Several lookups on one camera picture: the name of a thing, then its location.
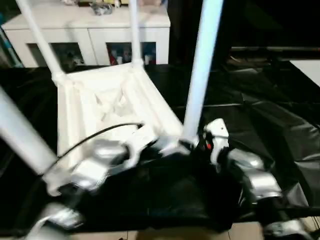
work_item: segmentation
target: cabinet door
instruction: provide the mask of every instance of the cabinet door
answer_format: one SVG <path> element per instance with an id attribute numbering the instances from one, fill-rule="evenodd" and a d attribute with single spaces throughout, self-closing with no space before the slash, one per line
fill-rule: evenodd
<path id="1" fill-rule="evenodd" d="M 42 32 L 62 65 L 97 65 L 87 29 L 43 29 Z M 5 33 L 26 68 L 47 65 L 29 29 Z"/>
<path id="2" fill-rule="evenodd" d="M 132 34 L 130 28 L 89 29 L 99 65 L 130 62 Z M 168 64 L 170 28 L 140 28 L 143 60 L 146 64 Z"/>

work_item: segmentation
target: tiled floor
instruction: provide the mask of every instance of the tiled floor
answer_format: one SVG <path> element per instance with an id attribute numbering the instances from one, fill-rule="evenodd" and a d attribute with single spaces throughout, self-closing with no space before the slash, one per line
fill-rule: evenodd
<path id="1" fill-rule="evenodd" d="M 263 240 L 260 226 L 255 223 L 237 223 L 224 233 L 200 227 L 75 235 L 74 240 Z"/>
<path id="2" fill-rule="evenodd" d="M 309 216 L 309 217 L 303 218 L 302 220 L 304 222 L 305 227 L 309 231 L 313 232 L 313 231 L 319 229 L 318 226 L 320 225 L 320 216 L 313 217 L 313 218 L 311 216 Z"/>

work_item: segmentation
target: black plastic sheet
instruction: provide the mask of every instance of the black plastic sheet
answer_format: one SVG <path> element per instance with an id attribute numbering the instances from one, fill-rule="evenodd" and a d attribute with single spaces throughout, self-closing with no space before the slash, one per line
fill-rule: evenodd
<path id="1" fill-rule="evenodd" d="M 146 71 L 183 121 L 191 69 L 158 65 Z M 1 76 L 1 86 L 55 151 L 57 90 L 49 70 L 9 69 L 2 70 Z M 205 97 L 201 126 L 223 118 L 230 143 L 263 158 L 284 191 L 293 217 L 320 213 L 319 96 L 320 88 L 285 62 L 213 71 Z M 16 224 L 36 176 L 4 142 L 0 149 L 0 235 L 24 234 L 51 199 L 42 184 L 32 196 L 26 220 Z M 107 183 L 100 205 L 87 206 L 92 214 L 80 231 L 186 225 L 223 230 L 230 221 L 251 220 L 249 209 L 235 208 L 239 186 L 217 179 L 212 172 L 190 161 L 134 169 L 115 177 Z"/>

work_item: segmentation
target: black cable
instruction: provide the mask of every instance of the black cable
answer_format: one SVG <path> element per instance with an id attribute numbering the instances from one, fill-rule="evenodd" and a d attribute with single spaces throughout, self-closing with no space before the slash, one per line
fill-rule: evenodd
<path id="1" fill-rule="evenodd" d="M 117 124 L 117 125 L 113 125 L 113 126 L 110 126 L 110 127 L 107 127 L 105 129 L 102 129 L 100 131 L 97 131 L 96 133 L 84 138 L 83 140 L 79 141 L 77 144 L 75 144 L 74 146 L 70 147 L 67 151 L 65 151 L 62 155 L 58 156 L 57 157 L 57 160 L 47 169 L 47 171 L 45 171 L 45 173 L 42 175 L 46 175 L 48 172 L 50 172 L 52 170 L 53 167 L 55 167 L 57 165 L 57 163 L 62 159 L 64 158 L 65 156 L 67 156 L 70 152 L 72 152 L 74 149 L 76 149 L 77 147 L 81 146 L 82 144 L 84 144 L 85 142 L 89 141 L 90 139 L 93 139 L 94 137 L 98 136 L 98 135 L 101 135 L 105 132 L 108 132 L 112 129 L 116 129 L 116 128 L 120 128 L 120 127 L 123 127 L 123 126 L 131 126 L 131 125 L 134 125 L 134 126 L 137 126 L 138 128 L 141 128 L 143 126 L 142 123 L 137 123 L 137 122 L 128 122 L 128 123 L 121 123 L 121 124 Z"/>
<path id="2" fill-rule="evenodd" d="M 32 184 L 30 190 L 28 191 L 27 195 L 26 195 L 26 200 L 24 201 L 22 207 L 21 207 L 21 210 L 20 212 L 18 213 L 17 215 L 17 219 L 13 225 L 13 231 L 15 231 L 20 224 L 23 224 L 24 223 L 24 220 L 27 216 L 27 213 L 28 211 L 30 210 L 31 208 L 31 203 L 32 203 L 32 199 L 34 197 L 34 192 L 36 192 L 40 186 L 40 183 L 42 182 L 42 177 L 44 175 L 46 175 L 49 171 L 51 171 L 57 164 L 58 162 L 63 159 L 65 156 L 67 156 L 70 152 L 72 152 L 74 149 L 76 149 L 77 147 L 79 147 L 80 145 L 84 144 L 85 142 L 89 141 L 90 139 L 93 139 L 94 137 L 98 136 L 98 135 L 101 135 L 105 132 L 108 132 L 112 129 L 116 129 L 116 128 L 120 128 L 120 127 L 123 127 L 123 126 L 131 126 L 131 125 L 134 125 L 134 126 L 137 126 L 138 128 L 141 128 L 143 126 L 142 123 L 135 123 L 135 122 L 129 122 L 129 123 L 122 123 L 122 124 L 117 124 L 117 125 L 114 125 L 114 126 L 110 126 L 110 127 L 107 127 L 105 129 L 102 129 L 86 138 L 84 138 L 83 140 L 79 141 L 77 144 L 75 144 L 74 146 L 72 146 L 71 148 L 69 148 L 66 152 L 64 152 L 62 155 L 58 156 L 56 161 L 45 171 L 44 174 L 42 175 L 39 175 L 37 177 L 37 179 L 35 180 L 35 182 Z M 13 239 L 18 239 L 18 236 L 19 234 L 16 234 Z"/>

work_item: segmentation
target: white metal pole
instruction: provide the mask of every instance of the white metal pole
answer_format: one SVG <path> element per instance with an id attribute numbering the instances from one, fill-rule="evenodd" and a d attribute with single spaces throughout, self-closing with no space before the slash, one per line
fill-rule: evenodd
<path id="1" fill-rule="evenodd" d="M 47 173 L 56 162 L 56 155 L 1 87 L 0 113 L 0 136 L 37 175 Z M 43 180 L 48 184 L 48 189 L 54 191 L 67 177 L 66 170 L 55 167 L 43 176 Z"/>
<path id="2" fill-rule="evenodd" d="M 182 139 L 187 141 L 193 141 L 197 136 L 223 4 L 224 0 L 203 0 L 191 83 L 184 116 L 184 127 L 181 136 Z"/>
<path id="3" fill-rule="evenodd" d="M 138 16 L 138 5 L 137 0 L 130 0 L 130 19 L 131 19 L 131 33 L 132 33 L 132 64 L 133 66 L 143 65 L 141 58 L 141 43 L 139 33 L 139 16 Z"/>
<path id="4" fill-rule="evenodd" d="M 38 44 L 38 47 L 45 59 L 46 64 L 48 65 L 53 80 L 59 80 L 65 76 L 64 71 L 61 69 L 60 64 L 57 60 L 54 51 L 51 48 L 51 45 L 46 41 L 45 36 L 43 35 L 41 29 L 39 28 L 33 13 L 30 7 L 28 0 L 16 0 L 21 13 L 25 17 L 33 36 Z"/>

